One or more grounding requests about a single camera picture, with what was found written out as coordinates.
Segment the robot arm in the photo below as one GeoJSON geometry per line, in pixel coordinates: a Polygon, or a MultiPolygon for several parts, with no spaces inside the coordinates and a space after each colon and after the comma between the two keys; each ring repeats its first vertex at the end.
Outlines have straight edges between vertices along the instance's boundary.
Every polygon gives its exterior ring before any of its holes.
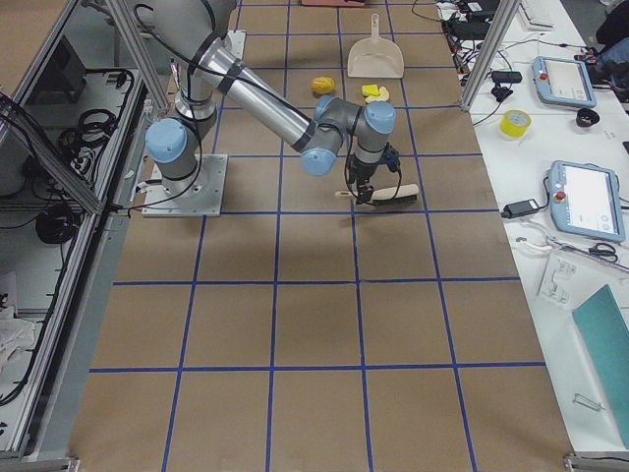
{"type": "Polygon", "coordinates": [[[232,53],[227,28],[233,1],[157,1],[148,7],[149,34],[175,59],[181,74],[175,118],[151,125],[145,137],[148,151],[165,183],[190,183],[200,167],[193,145],[200,141],[200,124],[213,118],[212,95],[218,91],[234,100],[300,155],[306,172],[327,174],[344,143],[350,145],[344,178],[359,205],[386,205],[401,196],[378,197],[371,178],[381,165],[401,172],[399,154],[389,136],[396,120],[387,102],[359,105],[325,94],[308,117],[258,77],[232,53]]]}

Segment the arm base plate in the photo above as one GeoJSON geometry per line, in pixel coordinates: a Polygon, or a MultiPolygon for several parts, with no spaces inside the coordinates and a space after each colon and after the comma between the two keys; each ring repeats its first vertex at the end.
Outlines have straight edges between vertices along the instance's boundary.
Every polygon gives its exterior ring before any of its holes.
{"type": "Polygon", "coordinates": [[[228,30],[226,38],[223,41],[225,51],[230,60],[227,69],[232,68],[234,65],[238,65],[243,61],[246,32],[244,30],[228,30]]]}
{"type": "Polygon", "coordinates": [[[180,182],[164,180],[156,164],[150,185],[145,193],[142,214],[146,217],[219,216],[228,166],[227,154],[203,154],[200,174],[192,187],[196,173],[180,182]]]}

